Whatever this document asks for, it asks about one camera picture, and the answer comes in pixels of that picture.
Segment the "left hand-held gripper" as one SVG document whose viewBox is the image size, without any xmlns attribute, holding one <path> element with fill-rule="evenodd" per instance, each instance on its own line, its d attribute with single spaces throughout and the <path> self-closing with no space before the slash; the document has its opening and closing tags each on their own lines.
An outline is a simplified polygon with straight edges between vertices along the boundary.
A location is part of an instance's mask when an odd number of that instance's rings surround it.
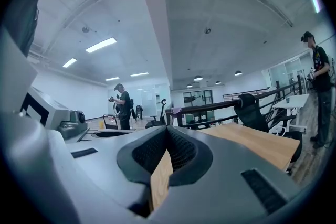
<svg viewBox="0 0 336 224">
<path fill-rule="evenodd" d="M 1 27 L 1 112 L 29 116 L 46 129 L 61 133 L 65 141 L 79 141 L 88 132 L 82 111 L 69 110 L 46 93 L 32 86 L 37 70 L 22 54 L 7 29 Z M 94 138 L 117 137 L 129 130 L 98 130 Z"/>
</svg>

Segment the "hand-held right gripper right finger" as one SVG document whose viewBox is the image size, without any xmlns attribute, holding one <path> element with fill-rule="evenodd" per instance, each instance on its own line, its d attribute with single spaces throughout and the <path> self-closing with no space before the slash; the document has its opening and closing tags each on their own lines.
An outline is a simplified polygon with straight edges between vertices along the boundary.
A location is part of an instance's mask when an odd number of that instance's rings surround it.
<svg viewBox="0 0 336 224">
<path fill-rule="evenodd" d="M 173 155 L 165 152 L 151 177 L 155 223 L 257 223 L 289 204 L 299 192 L 282 170 L 242 144 L 198 131 L 174 127 L 208 146 L 212 163 L 198 179 L 206 160 L 195 158 L 173 169 Z"/>
</svg>

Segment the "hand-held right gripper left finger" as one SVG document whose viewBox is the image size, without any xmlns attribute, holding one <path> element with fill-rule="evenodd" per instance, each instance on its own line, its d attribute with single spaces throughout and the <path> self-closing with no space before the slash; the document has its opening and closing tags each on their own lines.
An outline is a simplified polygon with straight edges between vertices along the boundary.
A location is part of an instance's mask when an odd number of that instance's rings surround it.
<svg viewBox="0 0 336 224">
<path fill-rule="evenodd" d="M 151 176 L 165 153 L 166 127 L 66 144 L 71 176 L 88 206 L 85 223 L 168 223 L 165 212 L 150 211 Z"/>
</svg>

